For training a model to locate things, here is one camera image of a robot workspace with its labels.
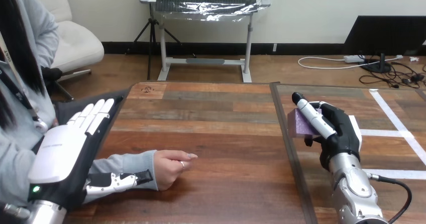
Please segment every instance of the woman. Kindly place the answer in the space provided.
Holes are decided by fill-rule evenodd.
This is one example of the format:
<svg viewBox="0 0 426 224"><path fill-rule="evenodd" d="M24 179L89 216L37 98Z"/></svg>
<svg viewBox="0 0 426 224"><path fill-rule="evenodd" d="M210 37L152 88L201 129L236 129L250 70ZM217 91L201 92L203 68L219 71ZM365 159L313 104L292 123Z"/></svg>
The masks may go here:
<svg viewBox="0 0 426 224"><path fill-rule="evenodd" d="M51 66L58 47L54 20L38 0L0 0L0 33L8 49L8 52L1 51L4 54L0 54L0 70L15 86L22 88L32 109L49 128L54 125L56 117L60 123L67 121L56 116L40 75L41 66ZM19 79L5 59L8 54ZM74 110L80 108L81 111L85 104L73 102L60 107L75 113ZM27 177L36 156L32 149L42 137L43 133L35 128L24 104L0 81L0 201L27 205ZM139 188L166 190L196 158L195 154L183 151L153 150L137 155L112 155L108 159L95 160L90 173L135 173L149 169L155 180Z"/></svg>

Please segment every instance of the black hair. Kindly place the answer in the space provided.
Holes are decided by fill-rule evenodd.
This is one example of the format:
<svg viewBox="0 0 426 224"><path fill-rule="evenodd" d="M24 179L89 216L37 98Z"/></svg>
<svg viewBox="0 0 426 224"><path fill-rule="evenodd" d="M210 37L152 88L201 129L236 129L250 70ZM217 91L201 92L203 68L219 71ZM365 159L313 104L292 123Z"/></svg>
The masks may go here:
<svg viewBox="0 0 426 224"><path fill-rule="evenodd" d="M28 42L27 32L16 0L0 0L0 32L10 57L23 82L35 92L45 95L39 66ZM15 123L13 113L0 92L0 127L5 129Z"/></svg>

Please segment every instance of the black glove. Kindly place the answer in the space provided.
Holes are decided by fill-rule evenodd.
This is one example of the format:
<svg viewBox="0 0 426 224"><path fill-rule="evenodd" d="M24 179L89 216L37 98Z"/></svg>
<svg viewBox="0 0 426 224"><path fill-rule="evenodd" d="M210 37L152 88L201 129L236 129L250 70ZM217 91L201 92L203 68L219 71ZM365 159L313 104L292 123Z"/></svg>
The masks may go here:
<svg viewBox="0 0 426 224"><path fill-rule="evenodd" d="M62 77L62 71L59 68L41 67L41 74L45 81L56 81Z"/></svg>
<svg viewBox="0 0 426 224"><path fill-rule="evenodd" d="M319 157L321 165L324 169L329 170L330 159L340 153L348 153L354 155L360 160L359 156L359 139L352 127L351 120L345 112L328 103L323 103L320 108L327 123L336 130L336 134L329 136L327 139L320 136L314 139L305 139L308 146L312 146L312 141L321 144L322 152Z"/></svg>

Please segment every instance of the woman's right hand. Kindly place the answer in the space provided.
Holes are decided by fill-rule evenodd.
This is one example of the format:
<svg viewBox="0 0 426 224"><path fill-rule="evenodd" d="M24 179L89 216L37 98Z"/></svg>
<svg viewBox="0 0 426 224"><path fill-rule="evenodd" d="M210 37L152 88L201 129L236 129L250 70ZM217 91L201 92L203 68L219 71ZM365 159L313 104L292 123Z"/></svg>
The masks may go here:
<svg viewBox="0 0 426 224"><path fill-rule="evenodd" d="M195 154L178 150L160 150L154 153L154 172L158 190L167 190L183 171L191 169Z"/></svg>

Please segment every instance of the lanyard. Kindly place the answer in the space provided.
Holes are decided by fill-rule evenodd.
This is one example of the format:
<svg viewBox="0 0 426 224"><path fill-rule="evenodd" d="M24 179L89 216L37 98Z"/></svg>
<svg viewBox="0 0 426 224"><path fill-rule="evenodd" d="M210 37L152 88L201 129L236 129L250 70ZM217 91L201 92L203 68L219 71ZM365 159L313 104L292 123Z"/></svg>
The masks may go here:
<svg viewBox="0 0 426 224"><path fill-rule="evenodd" d="M9 54L8 48L6 46L5 40L3 39L2 33L0 32L0 48L5 56L5 62L10 66L12 72L14 73L17 81L21 85L19 88L14 84L14 82L9 78L9 76L5 73L5 71L0 66L0 80L5 84L5 86L9 89L9 91L16 97L16 99L28 110L33 121L34 126L37 131L41 133L46 133L49 130L49 127L45 122L43 122L37 115L36 111L31 106L30 101L25 95L25 85L21 82L21 78L19 77L18 72L13 64L12 58Z"/></svg>

